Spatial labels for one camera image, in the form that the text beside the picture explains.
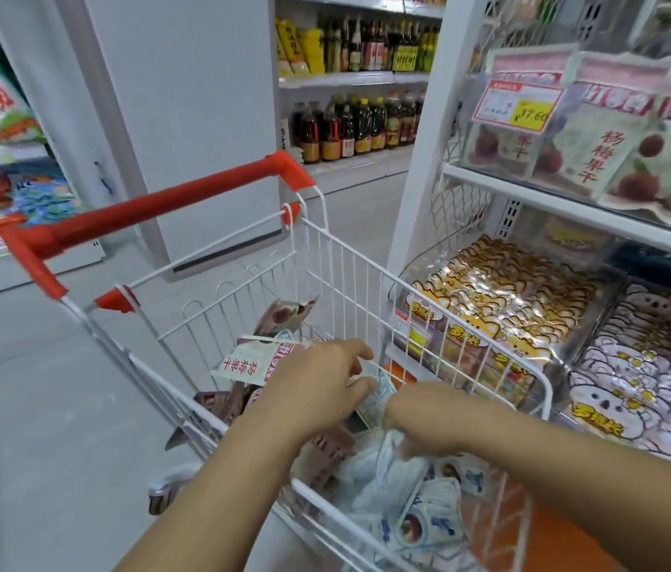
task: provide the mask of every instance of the price tag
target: price tag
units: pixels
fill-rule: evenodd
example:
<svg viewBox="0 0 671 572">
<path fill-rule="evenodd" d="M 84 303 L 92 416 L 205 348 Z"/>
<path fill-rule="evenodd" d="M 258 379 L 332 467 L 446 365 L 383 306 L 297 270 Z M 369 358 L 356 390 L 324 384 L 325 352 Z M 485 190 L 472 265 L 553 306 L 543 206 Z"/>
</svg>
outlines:
<svg viewBox="0 0 671 572">
<path fill-rule="evenodd" d="M 473 120 L 542 134 L 566 88 L 492 80 Z"/>
</svg>

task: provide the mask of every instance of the tiled floor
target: tiled floor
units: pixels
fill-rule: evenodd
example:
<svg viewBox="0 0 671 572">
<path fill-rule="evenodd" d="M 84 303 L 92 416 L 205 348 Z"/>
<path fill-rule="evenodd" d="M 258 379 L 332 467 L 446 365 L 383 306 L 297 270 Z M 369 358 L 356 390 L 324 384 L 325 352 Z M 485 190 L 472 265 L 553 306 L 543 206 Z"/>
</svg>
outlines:
<svg viewBox="0 0 671 572">
<path fill-rule="evenodd" d="M 331 231 L 384 263 L 402 189 L 403 176 L 329 195 Z M 314 220 L 321 216 L 316 203 L 310 215 Z M 270 251 L 176 283 L 154 280 L 138 297 L 165 328 L 178 320 L 188 300 L 213 300 L 218 283 L 242 282 L 245 268 L 262 263 Z M 149 269 L 131 245 L 101 265 L 62 278 L 83 301 Z M 107 313 L 101 321 L 115 338 L 184 387 L 139 320 Z M 189 339 L 174 339 L 175 352 L 188 359 Z M 0 572 L 109 570 L 151 522 L 149 482 L 194 458 L 186 447 L 162 451 L 169 432 L 91 339 L 37 288 L 0 294 Z M 292 547 L 289 535 L 268 522 L 260 543 Z M 312 567 L 305 556 L 295 564 L 284 550 L 276 554 L 277 560 L 265 546 L 257 546 L 249 569 Z"/>
</svg>

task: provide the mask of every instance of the white wire basket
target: white wire basket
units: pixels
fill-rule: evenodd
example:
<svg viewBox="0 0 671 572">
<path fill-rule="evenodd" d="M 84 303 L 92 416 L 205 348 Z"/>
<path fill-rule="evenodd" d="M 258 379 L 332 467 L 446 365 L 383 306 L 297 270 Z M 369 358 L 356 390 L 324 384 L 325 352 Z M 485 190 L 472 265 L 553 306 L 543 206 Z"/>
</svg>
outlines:
<svg viewBox="0 0 671 572">
<path fill-rule="evenodd" d="M 315 189 L 323 209 L 321 226 L 310 220 L 307 205 L 297 192 L 297 203 L 285 204 L 280 212 L 197 249 L 146 277 L 126 285 L 117 284 L 110 292 L 84 307 L 77 305 L 57 279 L 43 269 L 42 259 L 62 251 L 65 246 L 78 244 L 80 239 L 99 237 L 187 203 L 203 200 L 217 191 L 223 192 L 272 174 L 280 174 L 294 191 L 303 187 Z M 242 280 L 220 284 L 216 288 L 216 300 L 208 304 L 200 300 L 189 301 L 181 314 L 177 314 L 179 323 L 176 325 L 167 329 L 156 327 L 148 306 L 137 301 L 139 288 L 164 272 L 226 245 L 245 231 L 266 222 L 278 226 L 282 222 L 290 231 L 282 249 L 275 250 L 260 265 L 250 265 Z M 374 361 L 365 362 L 365 373 L 378 375 L 381 366 L 393 370 L 395 367 L 390 362 L 395 361 L 407 372 L 417 373 L 421 381 L 439 381 L 428 368 L 438 369 L 442 365 L 440 357 L 415 342 L 409 326 L 402 325 L 394 315 L 400 307 L 399 301 L 411 294 L 413 289 L 330 234 L 325 198 L 314 181 L 284 152 L 240 169 L 85 213 L 53 226 L 13 230 L 6 235 L 6 243 L 48 296 L 58 301 L 86 329 L 162 417 L 171 425 L 184 429 L 200 460 L 213 453 L 227 426 L 195 403 L 193 393 L 185 393 L 176 384 L 186 385 L 195 391 L 199 385 L 205 385 L 205 378 L 211 370 L 235 349 L 236 339 L 251 333 L 267 306 L 277 298 L 305 303 L 319 296 L 318 304 L 302 328 L 302 335 L 324 339 L 361 338 L 376 353 Z M 384 291 L 387 288 L 391 288 L 388 296 Z M 109 336 L 94 316 L 101 307 L 134 313 L 139 317 L 174 364 L 177 376 L 160 375 L 149 365 L 149 354 L 140 358 L 127 349 L 125 337 Z M 508 361 L 502 368 L 502 378 L 495 389 L 483 384 L 479 375 L 467 375 L 449 362 L 443 364 L 453 372 L 453 377 L 447 379 L 471 393 L 499 399 L 503 404 L 512 406 L 498 395 L 498 389 L 503 382 L 509 381 L 509 369 L 520 365 L 541 384 L 541 401 L 533 413 L 547 419 L 552 388 L 544 374 L 525 359 L 503 352 L 493 339 L 479 335 L 447 310 L 443 309 L 443 314 L 446 318 L 445 336 L 450 326 L 461 326 L 464 329 L 463 346 L 466 342 L 473 342 L 485 350 L 484 357 L 501 353 Z M 425 332 L 431 323 L 431 319 L 426 319 Z M 199 367 L 193 365 L 190 370 L 184 362 L 188 348 L 197 352 L 201 363 Z M 395 386 L 401 387 L 406 379 L 402 372 L 392 371 L 391 376 L 395 384 L 390 386 L 392 390 L 396 389 Z M 227 388 L 214 386 L 216 390 Z M 317 539 L 355 570 L 521 570 L 531 521 L 531 500 L 523 487 L 511 481 L 505 473 L 493 471 L 490 481 L 494 491 L 491 501 L 463 498 L 461 511 L 470 544 L 465 558 L 455 561 L 431 553 L 413 561 L 401 558 L 325 497 L 297 479 L 283 489 L 275 510 L 301 526 L 308 539 Z"/>
</svg>

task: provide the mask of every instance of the yellow package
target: yellow package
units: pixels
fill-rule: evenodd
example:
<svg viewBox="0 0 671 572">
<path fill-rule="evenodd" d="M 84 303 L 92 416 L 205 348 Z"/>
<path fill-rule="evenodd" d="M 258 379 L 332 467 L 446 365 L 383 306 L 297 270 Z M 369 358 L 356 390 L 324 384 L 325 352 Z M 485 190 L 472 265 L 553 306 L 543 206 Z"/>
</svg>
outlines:
<svg viewBox="0 0 671 572">
<path fill-rule="evenodd" d="M 291 63 L 291 69 L 295 75 L 309 74 L 307 60 L 303 57 L 303 52 L 298 46 L 296 40 L 296 26 L 289 19 L 278 18 L 278 35 L 280 43 L 283 45 L 285 57 Z"/>
<path fill-rule="evenodd" d="M 293 70 L 291 70 L 291 64 L 285 57 L 283 44 L 280 41 L 280 33 L 278 32 L 275 33 L 277 34 L 278 37 L 278 76 L 280 77 L 293 76 Z"/>
<path fill-rule="evenodd" d="M 322 47 L 322 30 L 318 28 L 300 29 L 298 41 L 307 59 L 309 72 L 325 74 L 325 51 Z"/>
</svg>

